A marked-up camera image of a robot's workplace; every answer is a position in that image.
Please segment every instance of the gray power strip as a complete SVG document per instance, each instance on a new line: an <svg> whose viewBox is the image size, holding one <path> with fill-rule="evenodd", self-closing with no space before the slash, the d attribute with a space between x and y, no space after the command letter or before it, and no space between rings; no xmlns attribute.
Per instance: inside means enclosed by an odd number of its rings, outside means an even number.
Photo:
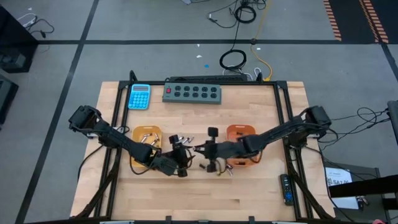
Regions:
<svg viewBox="0 0 398 224"><path fill-rule="evenodd" d="M164 103L204 103L221 104L219 85L196 83L166 83L164 85Z"/></svg>

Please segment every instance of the yellow cable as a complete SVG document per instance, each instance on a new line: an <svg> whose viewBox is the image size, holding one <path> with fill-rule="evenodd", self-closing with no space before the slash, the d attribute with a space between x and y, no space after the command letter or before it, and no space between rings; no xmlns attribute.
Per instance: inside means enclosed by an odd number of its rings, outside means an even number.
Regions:
<svg viewBox="0 0 398 224"><path fill-rule="evenodd" d="M258 28L258 30L257 30L257 34L256 34L256 36L255 36L255 39L257 39L257 37L258 37L259 34L260 34L260 30L261 30L261 27L262 27L262 23L264 22L264 18L266 17L266 14L267 14L267 11L268 11L269 4L270 4L270 3L271 3L271 0L267 0L266 8L264 9L264 12L262 13L260 26L259 26L259 28ZM267 67L269 68L269 75L268 75L267 78L264 79L264 81L270 81L270 80L271 80L271 76L272 76L272 68L271 68L271 66L270 66L266 61L264 61L263 59L261 59L261 58L254 52L254 50L253 50L253 45L250 45L250 51L254 54L254 56L255 56L260 62L262 62L264 65L267 65Z"/></svg>

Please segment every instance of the paper sign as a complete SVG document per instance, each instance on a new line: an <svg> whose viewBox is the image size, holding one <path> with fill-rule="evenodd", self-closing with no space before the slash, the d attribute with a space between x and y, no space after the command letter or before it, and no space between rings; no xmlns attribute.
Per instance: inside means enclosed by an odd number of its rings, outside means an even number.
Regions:
<svg viewBox="0 0 398 224"><path fill-rule="evenodd" d="M333 185L351 183L351 174L343 169L326 167L328 187ZM355 197L332 198L339 208L359 209Z"/></svg>

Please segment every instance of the wooden table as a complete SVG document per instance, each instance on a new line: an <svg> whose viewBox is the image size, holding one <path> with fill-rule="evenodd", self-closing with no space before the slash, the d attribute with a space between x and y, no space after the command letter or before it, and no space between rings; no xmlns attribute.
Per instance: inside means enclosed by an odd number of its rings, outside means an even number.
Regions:
<svg viewBox="0 0 398 224"><path fill-rule="evenodd" d="M294 115L308 107L302 82L288 82L290 101ZM112 120L118 82L104 82L96 107L104 120ZM275 95L271 86L221 86L221 105L193 105L162 103L163 86L152 86L149 109L129 110L127 126L156 125L163 132L162 148L171 150L168 137L173 134L195 136L191 144L201 144L208 139L207 127L219 129L218 141L226 139L230 124L252 125L257 133L263 133L277 125L278 115ZM281 93L284 117L287 120L283 92ZM120 110L118 121L121 122ZM126 134L131 138L131 131ZM317 142L308 145L318 149ZM99 146L97 139L88 141L86 156ZM71 215L76 215L90 201L99 187L105 150L90 158L81 170ZM302 152L308 188L320 205L332 216L333 206L326 191L325 175L320 155L303 149ZM205 162L197 154L188 177L168 177L157 171L134 175L129 168L129 156L123 150L116 189L112 219L114 220L248 220L255 216L261 220L295 220L293 207L283 202L279 176L287 173L282 141L268 145L260 164L248 168L235 168L230 177L224 173L206 173L199 168ZM302 216L305 207L302 193L297 187ZM105 213L108 192L104 195L101 214Z"/></svg>

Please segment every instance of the black metal frame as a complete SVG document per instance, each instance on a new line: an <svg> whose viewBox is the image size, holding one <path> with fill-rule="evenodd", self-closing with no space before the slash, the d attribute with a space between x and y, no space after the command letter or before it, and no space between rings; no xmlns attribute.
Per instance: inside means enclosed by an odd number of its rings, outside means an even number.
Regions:
<svg viewBox="0 0 398 224"><path fill-rule="evenodd" d="M282 109L282 103L280 99L280 94L279 90L281 89L283 94L284 94L284 100L286 104L286 110L288 114L288 119L292 119L293 117L293 112L292 112L292 107L290 104L290 97L289 97L289 90L287 87L287 82L286 81L276 81L276 82L264 82L262 80L262 77L259 75L256 81L254 82L209 82L209 81L202 81L202 82L192 82L192 81L184 81L185 83L206 83L206 84L217 84L217 85L263 85L263 86L272 86L274 88L274 94L275 94L275 102L276 102L276 107L277 107L277 113L278 113L278 118L279 118L279 123L283 124L284 123L284 114L283 114L283 109ZM118 121L118 114L119 114L119 109L120 109L120 104L121 104L121 99L122 99L122 92L123 90L127 87L127 92L129 93L131 91L131 87L133 84L148 84L148 85L165 85L167 83L166 81L138 81L134 72L130 72L130 80L129 81L120 81L118 85L118 92L116 95L116 102L114 106L114 111L113 111L113 118L111 125L116 126L117 121ZM121 126L125 126L127 122L127 114L128 114L128 101L129 101L129 94L126 94L126 100L125 104L123 107L123 116L122 116L122 121L121 121ZM291 155L290 155L290 146L287 145L287 142L283 140L284 144L284 152L285 152L285 161L286 164L288 162L292 161ZM118 181L118 174L119 174L119 165L120 165L120 159L121 159L121 148L116 149L116 155L114 158L114 164L111 172L109 172L109 164L111 161L111 155L113 152L113 149L107 148L106 149L106 154L104 158L104 164L103 164L103 170L101 173L101 180L99 183L99 189L97 191L96 196L97 198L93 198L90 203L94 202L92 205L88 205L82 213L77 215L76 217L72 217L69 220L58 220L58 221L49 221L49 222L40 222L40 223L45 223L45 224L56 224L56 223L99 223L103 221L110 221L112 217L112 211L113 211L113 203L114 203L114 196L116 194L116 184ZM301 157L301 152L297 153L296 152L296 163L297 163L297 169L298 173L300 176L300 179L302 183L304 184L305 187L307 187L307 183L305 180L305 172L303 168L303 161ZM292 173L293 170L290 170L291 168L287 165L287 173L290 174ZM308 201L308 199L303 196L304 203L305 203L305 208L307 212L307 217L304 218L301 216L300 212L300 206L299 206L299 200L297 196L297 188L295 182L291 179L291 186L292 186L292 195L293 195L293 201L294 201L294 213L295 213L295 219L296 221L302 221L302 222L308 222L308 223L325 223L325 222L333 222L335 223L336 220L321 220L321 219L313 219L313 214L312 214L312 207ZM106 207L106 215L105 216L100 216L101 214L101 207L103 203L103 192L105 189L108 188L108 185L111 184L110 186L110 191L109 191L109 199L108 199L108 204ZM91 213L91 211L94 209L94 217L88 217ZM172 217L167 216L165 220L135 220L134 223L195 223L198 221L172 221ZM237 221L208 221L208 223L271 223L271 222L257 222L255 221L254 217L248 217L248 221L245 222L237 222Z"/></svg>

